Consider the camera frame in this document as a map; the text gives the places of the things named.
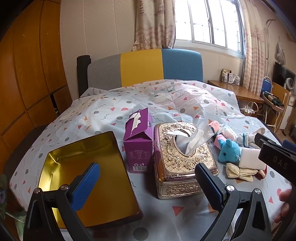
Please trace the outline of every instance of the blue plush toy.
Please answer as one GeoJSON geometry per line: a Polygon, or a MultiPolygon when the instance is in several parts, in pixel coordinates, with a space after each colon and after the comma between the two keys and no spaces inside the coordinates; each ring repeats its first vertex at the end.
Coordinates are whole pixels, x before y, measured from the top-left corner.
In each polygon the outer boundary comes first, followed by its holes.
{"type": "Polygon", "coordinates": [[[230,139],[226,139],[226,141],[218,140],[218,142],[221,147],[219,162],[228,161],[231,163],[237,163],[240,157],[239,145],[230,139]]]}

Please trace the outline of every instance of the window frame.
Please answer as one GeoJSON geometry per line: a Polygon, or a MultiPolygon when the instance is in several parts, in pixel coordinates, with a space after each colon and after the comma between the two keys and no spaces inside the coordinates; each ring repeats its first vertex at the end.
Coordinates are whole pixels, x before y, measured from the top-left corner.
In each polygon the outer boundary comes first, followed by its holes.
{"type": "Polygon", "coordinates": [[[227,31],[226,31],[226,26],[225,26],[225,21],[224,21],[222,5],[221,5],[220,1],[219,2],[220,2],[220,8],[221,8],[221,12],[222,12],[222,18],[223,18],[223,23],[224,23],[224,32],[225,32],[225,47],[215,44],[214,35],[213,35],[213,23],[212,23],[212,16],[211,16],[211,12],[210,12],[209,2],[208,2],[208,0],[204,0],[204,1],[206,4],[208,16],[209,16],[208,22],[209,22],[209,29],[210,29],[210,39],[211,39],[211,42],[213,42],[213,43],[206,43],[206,42],[194,40],[194,28],[193,28],[193,21],[192,21],[192,13],[191,13],[191,8],[190,8],[190,2],[187,1],[188,9],[189,9],[192,40],[176,39],[175,46],[182,47],[182,48],[188,48],[188,49],[192,49],[192,48],[206,49],[206,50],[210,50],[210,51],[221,52],[224,54],[232,55],[237,58],[243,59],[243,55],[244,55],[243,54],[243,51],[244,51],[243,31],[244,30],[243,30],[242,16],[241,16],[241,11],[240,11],[240,6],[239,6],[238,0],[227,0],[227,1],[235,4],[236,9],[237,9],[239,33],[240,33],[240,39],[241,39],[241,51],[240,52],[227,47],[227,31]]]}

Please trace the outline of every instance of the window sill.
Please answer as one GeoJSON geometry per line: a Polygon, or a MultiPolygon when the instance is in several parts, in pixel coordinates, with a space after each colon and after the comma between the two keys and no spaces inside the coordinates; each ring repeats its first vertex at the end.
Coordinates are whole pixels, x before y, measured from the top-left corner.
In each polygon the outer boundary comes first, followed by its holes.
{"type": "Polygon", "coordinates": [[[174,48],[179,48],[179,49],[189,49],[189,50],[194,50],[194,51],[205,51],[205,52],[212,52],[212,53],[217,53],[217,54],[222,54],[230,57],[235,57],[237,59],[244,59],[244,56],[228,50],[223,47],[217,47],[212,44],[202,44],[202,43],[192,43],[189,40],[180,40],[176,39],[174,48]]]}

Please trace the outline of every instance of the bed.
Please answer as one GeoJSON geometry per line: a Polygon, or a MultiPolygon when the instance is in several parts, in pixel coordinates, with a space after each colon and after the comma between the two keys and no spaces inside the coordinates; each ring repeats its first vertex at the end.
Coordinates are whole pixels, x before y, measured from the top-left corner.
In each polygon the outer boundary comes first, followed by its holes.
{"type": "MultiPolygon", "coordinates": [[[[45,128],[12,175],[10,189],[24,209],[28,208],[32,190],[38,186],[49,151],[111,130],[125,158],[122,142],[125,122],[138,109],[149,108],[153,125],[177,121],[198,125],[202,121],[217,120],[237,134],[266,128],[258,119],[240,113],[233,92],[202,82],[201,55],[194,51],[165,49],[125,53],[95,61],[88,65],[87,72],[88,88],[45,128]]],[[[279,143],[268,128],[266,136],[279,143]]],[[[213,147],[213,154],[217,159],[218,149],[213,147]]],[[[219,177],[224,183],[241,191],[262,190],[273,223],[282,205],[278,195],[290,188],[290,183],[270,167],[265,179],[254,179],[252,183],[228,179],[225,166],[219,163],[219,168],[219,177]]],[[[203,194],[160,200],[153,174],[129,173],[129,177],[144,213],[143,219],[116,228],[92,230],[93,237],[101,240],[199,240],[217,216],[203,194]]],[[[238,215],[239,211],[225,239],[231,236],[238,215]]],[[[63,235],[71,240],[67,232],[63,235]]]]}

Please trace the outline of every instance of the gold tissue box cover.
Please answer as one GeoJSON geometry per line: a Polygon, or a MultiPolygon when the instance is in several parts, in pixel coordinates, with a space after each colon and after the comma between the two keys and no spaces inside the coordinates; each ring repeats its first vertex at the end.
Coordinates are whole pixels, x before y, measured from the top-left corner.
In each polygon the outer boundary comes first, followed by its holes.
{"type": "Polygon", "coordinates": [[[193,123],[174,122],[155,126],[155,179],[157,194],[161,199],[179,198],[202,193],[195,179],[194,169],[204,163],[214,175],[219,174],[217,162],[207,143],[196,148],[192,156],[184,155],[176,146],[175,137],[166,132],[182,130],[191,135],[196,126],[193,123]]]}
{"type": "MultiPolygon", "coordinates": [[[[48,153],[38,187],[57,190],[81,175],[90,163],[101,174],[77,215],[85,227],[121,225],[142,218],[113,132],[91,136],[48,153]]],[[[53,208],[59,228],[66,228],[59,210],[53,208]]]]}

